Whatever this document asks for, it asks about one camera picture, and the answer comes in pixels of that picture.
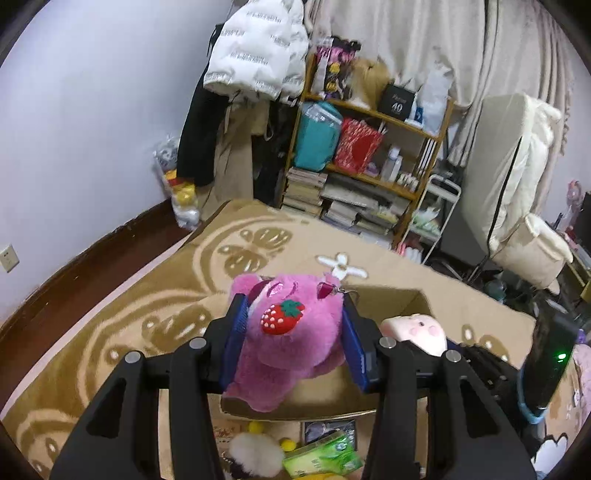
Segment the beige patterned rug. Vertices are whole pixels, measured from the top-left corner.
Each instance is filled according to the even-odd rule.
[[[86,323],[30,382],[2,421],[26,458],[47,478],[77,418],[126,352],[159,355],[201,335],[212,319],[225,314],[229,286],[240,273],[321,275],[329,270],[349,284],[421,290],[456,342],[479,342],[516,366],[529,351],[532,318],[323,222],[287,216],[258,202],[233,201],[200,235]],[[577,385],[570,366],[549,415],[548,433],[556,440],[566,435],[570,442],[580,429],[580,411],[573,404]],[[166,396],[161,400],[166,412]],[[218,433],[243,426],[222,416],[217,398],[211,404]],[[165,478],[172,478],[167,415],[160,417],[161,468]],[[297,423],[286,424],[281,434],[287,431],[297,437],[297,428]]]

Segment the white puffer jacket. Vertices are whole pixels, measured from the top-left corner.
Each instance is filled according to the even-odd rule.
[[[224,24],[205,88],[230,98],[301,94],[309,45],[303,17],[301,0],[249,0]]]

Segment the electrical outlet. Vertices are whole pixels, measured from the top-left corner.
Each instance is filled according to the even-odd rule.
[[[2,264],[4,270],[7,272],[10,272],[18,265],[19,262],[20,260],[18,259],[17,253],[14,251],[12,245],[8,245],[0,252],[0,264]]]

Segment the pink stuffed bear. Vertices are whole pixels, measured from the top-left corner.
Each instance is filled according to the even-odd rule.
[[[250,308],[234,382],[224,395],[244,400],[253,410],[271,411],[298,380],[342,364],[343,295],[338,286],[331,275],[236,277],[230,298],[246,294]]]

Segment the metal screw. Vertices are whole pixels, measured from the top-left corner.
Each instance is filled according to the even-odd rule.
[[[379,340],[379,344],[384,348],[394,348],[396,346],[396,340],[392,337],[382,337]]]
[[[140,358],[142,358],[142,354],[136,351],[129,352],[127,355],[125,355],[125,361],[129,364],[136,363]]]
[[[193,350],[200,350],[207,345],[207,340],[203,337],[195,337],[189,342],[189,347]]]
[[[448,350],[445,352],[445,358],[456,364],[462,359],[462,355],[457,350]]]

